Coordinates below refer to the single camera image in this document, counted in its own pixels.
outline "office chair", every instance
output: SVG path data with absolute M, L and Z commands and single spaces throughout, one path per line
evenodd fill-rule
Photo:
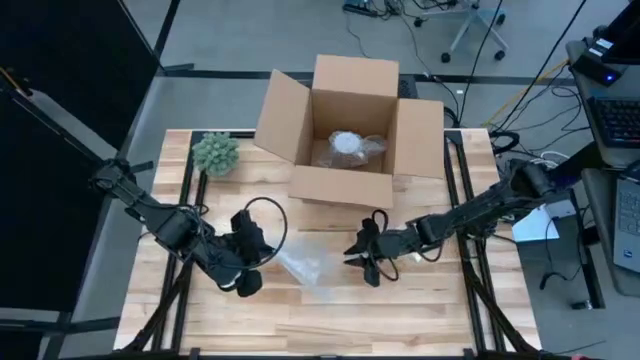
M 456 47 L 458 46 L 458 43 L 460 42 L 460 39 L 462 39 L 462 36 L 467 32 L 467 30 L 469 30 L 469 26 L 471 25 L 471 22 L 477 21 L 478 23 L 483 25 L 486 31 L 487 29 L 490 28 L 491 20 L 493 19 L 493 14 L 496 12 L 495 8 L 480 9 L 480 0 L 461 0 L 461 5 L 463 6 L 463 9 L 460 9 L 460 10 L 425 12 L 422 14 L 422 16 L 415 19 L 415 21 L 413 22 L 413 25 L 415 27 L 420 27 L 422 26 L 422 23 L 428 19 L 461 18 L 466 15 L 466 20 L 464 21 L 464 23 L 462 23 L 462 27 L 460 28 L 460 31 L 458 31 L 458 35 L 456 35 L 456 38 L 453 40 L 453 43 L 451 43 L 451 46 L 449 47 L 449 52 L 444 52 L 442 53 L 442 55 L 440 55 L 440 60 L 443 63 L 448 63 L 449 61 L 451 61 L 450 53 L 455 51 Z M 496 18 L 495 25 L 498 25 L 498 26 L 502 25 L 504 23 L 505 18 L 506 18 L 505 11 L 503 9 L 500 9 L 500 11 L 498 12 L 498 17 Z M 494 55 L 494 58 L 496 60 L 502 60 L 502 58 L 504 58 L 505 52 L 509 49 L 509 45 L 507 45 L 504 39 L 502 39 L 502 37 L 498 34 L 498 32 L 493 28 L 491 28 L 491 31 L 489 32 L 489 36 L 491 36 L 493 41 L 495 41 L 498 44 L 498 46 L 500 46 L 501 48 L 501 50 L 499 50 Z

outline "wooden table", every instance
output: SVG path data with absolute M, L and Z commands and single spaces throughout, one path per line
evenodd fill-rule
M 479 194 L 498 181 L 489 137 L 484 129 L 461 131 L 473 190 Z M 178 202 L 191 134 L 190 130 L 167 131 L 153 186 L 153 195 L 161 202 Z M 361 269 L 342 265 L 342 252 L 354 243 L 360 222 L 370 216 L 371 209 L 290 199 L 287 181 L 292 165 L 255 147 L 250 139 L 240 140 L 239 152 L 237 169 L 225 178 L 209 180 L 204 202 L 211 211 L 205 219 L 220 233 L 230 231 L 229 219 L 248 200 L 270 196 L 283 205 L 289 218 L 283 251 L 303 259 L 322 259 L 321 275 L 316 286 L 303 286 L 281 261 L 274 260 L 260 269 L 263 289 L 243 299 L 234 292 L 219 291 L 194 268 L 181 353 L 199 347 L 202 354 L 461 355 L 463 348 L 473 347 L 456 241 L 445 243 L 437 263 L 402 257 L 397 261 L 400 280 L 383 279 L 379 288 L 371 288 L 364 283 Z M 464 201 L 453 146 L 451 156 Z M 198 178 L 194 173 L 191 203 Z M 445 180 L 396 177 L 394 192 L 390 228 L 418 215 L 450 209 Z M 282 219 L 273 205 L 255 203 L 251 215 L 264 229 L 267 242 L 277 244 Z M 499 228 L 499 233 L 511 236 L 506 227 Z M 539 348 L 516 246 L 491 238 L 487 257 L 500 307 L 525 339 Z M 157 306 L 166 262 L 167 253 L 151 236 L 140 241 L 114 348 L 131 341 Z M 481 311 L 485 338 L 492 348 L 483 306 Z M 164 348 L 169 347 L 174 316 L 175 304 L 167 318 Z

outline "black curtain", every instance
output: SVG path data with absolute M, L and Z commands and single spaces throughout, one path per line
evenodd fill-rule
M 0 359 L 36 360 L 42 334 L 0 331 Z
M 0 154 L 0 307 L 72 312 L 103 201 L 96 164 L 6 92 Z
M 158 68 L 116 0 L 7 0 L 0 66 L 120 149 Z

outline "computer keyboard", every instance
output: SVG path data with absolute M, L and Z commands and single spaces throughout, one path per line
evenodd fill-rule
M 587 103 L 606 145 L 640 148 L 640 98 L 590 98 Z

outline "white cable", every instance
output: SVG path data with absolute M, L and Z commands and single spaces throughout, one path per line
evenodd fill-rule
M 558 167 L 558 163 L 556 163 L 555 161 L 545 160 L 542 158 L 531 159 L 529 162 L 532 164 L 544 164 L 550 169 L 555 169 L 556 167 Z
M 569 158 L 569 156 L 567 156 L 567 155 L 565 155 L 565 154 L 563 154 L 563 153 L 557 152 L 557 151 L 553 151 L 553 150 L 543 151 L 543 152 L 542 152 L 542 154 L 540 154 L 540 157 L 544 159 L 544 155 L 545 155 L 545 154 L 554 154 L 554 155 L 557 155 L 557 156 L 563 157 L 563 158 L 565 158 L 565 159 L 568 159 L 568 158 Z

